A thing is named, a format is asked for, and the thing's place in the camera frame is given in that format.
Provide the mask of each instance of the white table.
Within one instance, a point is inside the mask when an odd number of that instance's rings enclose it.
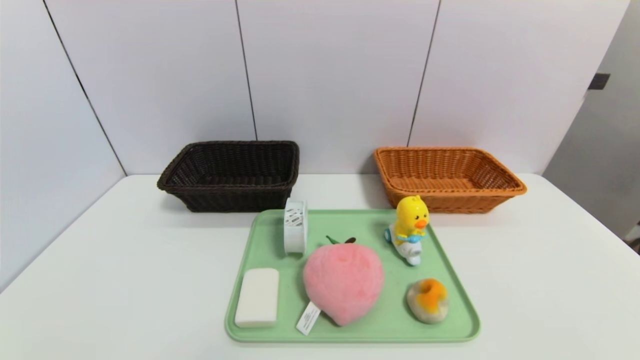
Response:
[[[638,359],[640,257],[520,178],[529,192],[489,214],[432,216],[482,321],[468,343],[236,343],[223,319],[255,214],[190,213],[130,176],[0,294],[0,359]],[[292,197],[388,207],[377,176],[300,175]]]

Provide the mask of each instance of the green tray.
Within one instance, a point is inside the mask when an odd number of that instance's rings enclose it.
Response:
[[[304,256],[286,256],[283,245],[283,210],[260,213],[251,229],[229,302],[225,328],[237,341],[280,343],[445,343],[468,341],[480,331],[480,319],[431,226],[422,241],[422,263],[408,266],[393,245],[384,240],[384,230],[395,222],[396,212],[388,210],[310,210],[308,243]],[[385,268],[385,285],[374,308],[363,318],[339,327],[322,313],[308,336],[296,324],[309,299],[302,281],[307,256],[318,247],[329,245],[326,235],[344,242],[374,249]],[[234,319],[244,273],[252,268],[275,268],[280,272],[278,321],[274,327],[242,329]],[[415,281],[434,277],[449,292],[449,315],[440,324],[428,325],[413,317],[406,304],[407,289]]]

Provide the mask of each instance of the dark brown wicker basket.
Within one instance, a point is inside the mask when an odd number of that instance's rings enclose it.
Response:
[[[167,166],[157,186],[193,212],[284,209],[299,162],[298,144],[289,141],[192,143]]]

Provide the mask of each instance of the label tag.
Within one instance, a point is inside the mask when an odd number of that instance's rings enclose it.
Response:
[[[298,320],[298,324],[296,325],[296,329],[304,336],[308,336],[311,328],[316,323],[318,316],[320,315],[321,310],[317,308],[317,306],[313,302],[309,302],[305,312],[302,313],[300,320]]]

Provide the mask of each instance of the wicker basket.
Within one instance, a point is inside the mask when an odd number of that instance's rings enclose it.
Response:
[[[294,142],[199,142],[164,170],[158,188],[194,212],[284,209],[298,178]]]
[[[375,158],[393,207],[420,195],[434,213],[486,213],[527,192],[491,154],[472,147],[381,147]]]

